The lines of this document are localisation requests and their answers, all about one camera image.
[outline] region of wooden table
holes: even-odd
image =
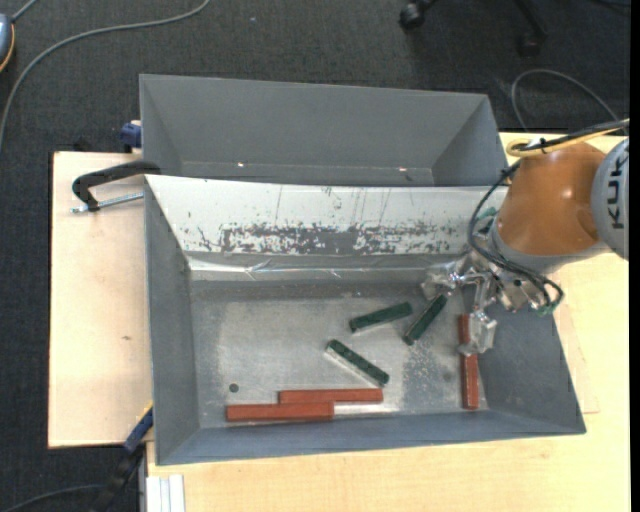
[[[594,145],[608,151],[618,140]],[[70,188],[76,176],[131,158],[54,158],[52,448],[122,442],[151,397],[143,205],[69,213],[78,204]],[[113,183],[98,194],[121,195],[140,183]],[[586,435],[162,467],[150,442],[146,470],[183,474],[188,512],[628,510],[628,263],[602,255],[564,267],[559,279],[567,299],[556,318],[574,384],[583,411],[599,411],[585,415]]]

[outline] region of scratches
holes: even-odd
[[[389,199],[391,198],[391,189],[387,190],[386,194],[381,198],[384,201],[382,208],[380,210],[380,219],[378,220],[378,224],[382,225],[382,219],[384,218],[384,213],[387,211],[387,205],[389,204]]]
[[[284,189],[284,187],[281,185],[280,186],[280,190],[278,191],[278,204],[276,205],[276,218],[273,221],[274,224],[278,223],[278,214],[280,213],[280,200],[282,199],[282,190]]]

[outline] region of red wooden block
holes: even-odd
[[[460,344],[471,341],[469,332],[469,315],[458,317],[458,336]],[[460,354],[460,374],[462,375],[462,407],[475,410],[480,407],[480,390],[478,384],[478,355]]]
[[[227,405],[227,421],[327,421],[333,403]]]
[[[281,404],[311,402],[382,402],[382,389],[301,389],[284,390],[278,393]]]

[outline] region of metal sheet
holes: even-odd
[[[164,174],[309,185],[490,185],[486,95],[141,75],[143,152]]]
[[[426,305],[420,280],[454,254],[415,249],[413,242],[423,235],[406,226],[416,216],[453,226],[436,232],[458,249],[462,242],[454,238],[464,231],[466,210],[486,189],[441,189],[439,199],[446,197],[451,206],[448,216],[432,188],[367,189],[376,198],[371,201],[378,209],[372,210],[374,220],[379,222],[377,214],[385,211],[379,227],[388,233],[403,229],[403,237],[389,235],[389,243],[396,244],[391,252],[301,254],[295,245],[271,244],[264,254],[266,245],[255,244],[238,254],[224,243],[194,247],[185,236],[188,229],[224,241],[227,226],[251,221],[257,213],[280,226],[285,220],[275,219],[278,198],[286,223],[315,218],[318,225],[332,225],[338,219],[340,229],[334,233],[342,233],[352,217],[336,210],[335,199],[355,204],[358,190],[334,188],[329,195],[320,187],[148,177],[149,309],[160,464],[584,430],[552,319],[491,311],[505,327],[498,331],[495,348],[481,357],[482,377],[490,385],[486,394],[481,392],[480,410],[473,413],[461,407],[456,318],[465,310],[462,296],[449,301],[414,346],[401,340],[412,317],[351,333],[352,317],[404,301],[416,312]],[[410,197],[416,195],[420,201],[412,204]],[[300,197],[307,198],[307,208],[299,207]],[[281,389],[369,385],[325,355],[334,338],[389,373],[383,403],[339,405],[337,419],[325,425],[231,426],[225,421],[225,405],[274,403]],[[528,361],[535,368],[522,372]]]

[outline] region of green bar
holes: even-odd
[[[403,302],[402,304],[396,304],[388,308],[380,309],[369,313],[368,315],[362,315],[349,320],[349,327],[351,332],[356,332],[358,329],[364,329],[375,324],[382,324],[386,322],[393,322],[399,318],[404,318],[413,313],[411,304]]]
[[[444,295],[438,295],[427,308],[421,313],[420,317],[409,327],[407,332],[402,336],[402,341],[407,345],[413,345],[418,341],[424,332],[427,330],[434,318],[438,316],[438,313],[442,311],[447,303],[447,297]]]
[[[351,350],[343,343],[340,343],[338,340],[331,340],[329,342],[329,345],[327,345],[327,350],[333,351],[347,363],[354,366],[356,370],[359,370],[365,373],[367,376],[371,377],[380,386],[384,386],[387,382],[389,382],[388,373],[383,372],[376,365],[371,364],[360,354],[356,354],[353,350]]]

